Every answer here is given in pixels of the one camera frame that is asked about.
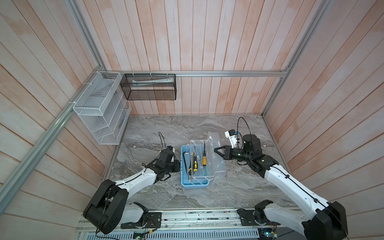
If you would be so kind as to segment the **black yellow phillips screwdriver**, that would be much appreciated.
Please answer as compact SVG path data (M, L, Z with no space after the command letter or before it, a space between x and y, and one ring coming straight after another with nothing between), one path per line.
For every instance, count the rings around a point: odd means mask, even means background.
M193 172L196 172L198 170L198 158L197 154L195 152L192 153L193 157Z

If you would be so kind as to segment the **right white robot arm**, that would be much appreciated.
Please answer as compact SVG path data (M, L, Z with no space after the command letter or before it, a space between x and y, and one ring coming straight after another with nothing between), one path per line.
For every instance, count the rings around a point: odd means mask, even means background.
M231 144L215 148L216 154L224 160L245 162L300 208L300 211L292 211L273 201L264 200L255 205L254 221L257 224L279 223L308 240L343 240L349 237L344 206L315 194L290 175L277 160L263 154L261 141L256 135L238 137L235 130L229 130L225 135Z

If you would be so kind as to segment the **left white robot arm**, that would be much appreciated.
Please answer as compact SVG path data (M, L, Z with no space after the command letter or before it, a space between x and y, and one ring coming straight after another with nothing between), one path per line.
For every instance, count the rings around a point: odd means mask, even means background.
M133 176L113 182L103 181L86 206L83 217L96 227L96 233L105 235L118 225L132 224L136 228L148 225L148 209L138 202L127 205L128 198L142 189L165 181L171 173L181 170L175 149L167 146L159 155Z

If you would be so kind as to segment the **blue plastic tool box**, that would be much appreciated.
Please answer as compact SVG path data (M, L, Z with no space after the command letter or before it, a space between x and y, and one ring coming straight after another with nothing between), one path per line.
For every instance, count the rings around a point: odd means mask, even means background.
M220 146L219 134L209 132L206 140L191 140L181 147L181 184L185 189L204 189L224 180L225 162L214 152Z

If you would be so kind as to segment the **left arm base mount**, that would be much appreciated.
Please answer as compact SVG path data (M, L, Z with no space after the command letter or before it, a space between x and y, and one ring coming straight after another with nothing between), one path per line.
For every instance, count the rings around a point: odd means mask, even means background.
M137 223L124 223L121 224L121 229L144 230L144 229L158 229L161 227L162 213L149 212L144 213Z

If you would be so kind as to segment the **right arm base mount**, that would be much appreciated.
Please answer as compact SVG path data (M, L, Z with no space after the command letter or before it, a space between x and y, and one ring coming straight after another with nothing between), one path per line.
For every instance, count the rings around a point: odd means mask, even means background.
M279 226L279 223L271 222L261 216L258 210L237 209L242 226Z

